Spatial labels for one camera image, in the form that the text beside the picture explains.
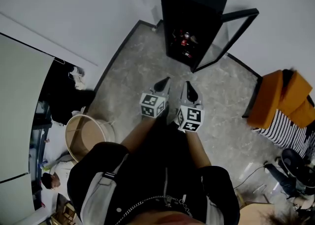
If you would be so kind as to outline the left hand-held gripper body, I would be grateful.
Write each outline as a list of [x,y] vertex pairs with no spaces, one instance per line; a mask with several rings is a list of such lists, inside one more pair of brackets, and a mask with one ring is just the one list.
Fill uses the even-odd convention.
[[170,84],[171,79],[162,92],[158,92],[157,89],[154,89],[153,85],[147,93],[142,93],[139,101],[142,116],[157,118],[163,113],[169,99]]

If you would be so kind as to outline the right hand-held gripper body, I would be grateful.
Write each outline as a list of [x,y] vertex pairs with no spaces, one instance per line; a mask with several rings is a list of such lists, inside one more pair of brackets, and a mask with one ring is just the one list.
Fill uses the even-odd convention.
[[195,88],[198,93],[197,101],[187,100],[187,87],[183,86],[180,97],[179,108],[177,112],[178,130],[197,132],[203,124],[205,110],[203,107],[203,97],[198,88]]

